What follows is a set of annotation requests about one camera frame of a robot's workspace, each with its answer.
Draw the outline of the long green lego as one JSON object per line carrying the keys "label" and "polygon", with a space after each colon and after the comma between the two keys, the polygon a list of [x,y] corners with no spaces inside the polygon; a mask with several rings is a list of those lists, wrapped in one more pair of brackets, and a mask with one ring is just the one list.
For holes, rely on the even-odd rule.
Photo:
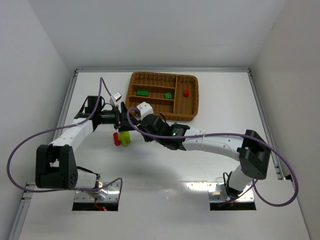
{"label": "long green lego", "polygon": [[149,95],[149,91],[148,90],[137,90],[136,95],[141,96],[141,97],[147,97]]}

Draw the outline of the small green square lego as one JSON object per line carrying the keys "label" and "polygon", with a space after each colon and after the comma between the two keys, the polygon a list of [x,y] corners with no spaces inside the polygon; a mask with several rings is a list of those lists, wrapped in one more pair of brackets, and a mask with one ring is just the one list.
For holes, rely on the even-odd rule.
{"label": "small green square lego", "polygon": [[170,92],[165,93],[164,96],[166,99],[172,99],[172,95]]}

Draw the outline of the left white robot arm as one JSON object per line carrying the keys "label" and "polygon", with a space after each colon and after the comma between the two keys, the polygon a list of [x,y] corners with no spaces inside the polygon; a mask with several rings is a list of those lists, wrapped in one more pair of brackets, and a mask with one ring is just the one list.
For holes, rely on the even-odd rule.
{"label": "left white robot arm", "polygon": [[99,125],[112,125],[119,132],[131,131],[124,102],[112,103],[105,110],[103,97],[88,96],[73,119],[71,127],[49,144],[36,150],[35,185],[39,189],[98,189],[100,175],[76,164],[75,152]]}

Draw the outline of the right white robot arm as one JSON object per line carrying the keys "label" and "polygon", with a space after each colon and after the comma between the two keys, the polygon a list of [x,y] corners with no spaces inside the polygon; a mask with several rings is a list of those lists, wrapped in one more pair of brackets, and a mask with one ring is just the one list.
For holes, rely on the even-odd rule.
{"label": "right white robot arm", "polygon": [[238,198],[251,181],[267,177],[271,151],[254,130],[246,130],[244,137],[205,136],[187,125],[169,125],[154,114],[144,117],[138,129],[147,133],[145,141],[156,141],[170,150],[203,151],[238,161],[238,167],[224,179],[225,194],[230,199]]}

